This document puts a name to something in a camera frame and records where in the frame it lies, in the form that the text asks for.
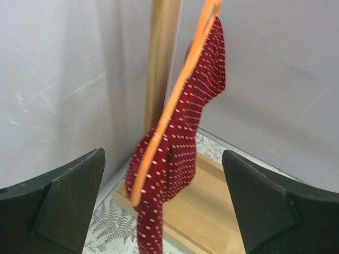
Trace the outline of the orange hanger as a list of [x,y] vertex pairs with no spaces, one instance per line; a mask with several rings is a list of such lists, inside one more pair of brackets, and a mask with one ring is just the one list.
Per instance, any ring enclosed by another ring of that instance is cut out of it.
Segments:
[[168,100],[168,103],[162,112],[160,120],[158,121],[157,129],[147,146],[144,157],[138,168],[138,172],[136,174],[136,179],[134,181],[130,196],[131,204],[134,207],[137,207],[140,204],[141,191],[144,188],[146,175],[148,174],[149,169],[153,163],[154,155],[159,147],[159,144],[167,129],[168,123],[170,122],[173,112],[180,99],[180,96],[185,86],[185,82],[187,79],[190,78],[193,71],[195,70],[195,66],[200,57],[203,45],[213,26],[215,17],[217,17],[220,13],[222,4],[223,0],[205,1],[195,32],[195,36],[190,47],[190,52],[186,58],[185,64],[178,77],[177,83]]

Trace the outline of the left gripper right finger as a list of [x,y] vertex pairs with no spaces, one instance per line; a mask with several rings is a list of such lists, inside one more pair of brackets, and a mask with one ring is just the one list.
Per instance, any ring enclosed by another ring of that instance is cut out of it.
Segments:
[[338,253],[338,194],[225,150],[222,166],[246,253]]

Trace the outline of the red polka dot garment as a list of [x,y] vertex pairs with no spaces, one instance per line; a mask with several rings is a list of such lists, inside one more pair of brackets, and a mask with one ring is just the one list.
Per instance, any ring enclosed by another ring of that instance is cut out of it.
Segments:
[[195,136],[202,110],[226,86],[225,41],[215,17],[191,77],[185,82],[176,109],[154,156],[138,213],[140,253],[163,252],[163,204],[188,186],[195,175]]

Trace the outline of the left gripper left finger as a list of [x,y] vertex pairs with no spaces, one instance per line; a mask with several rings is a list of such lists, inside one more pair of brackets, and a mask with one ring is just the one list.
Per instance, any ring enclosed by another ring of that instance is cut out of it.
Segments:
[[82,253],[104,168],[95,149],[1,189],[1,253]]

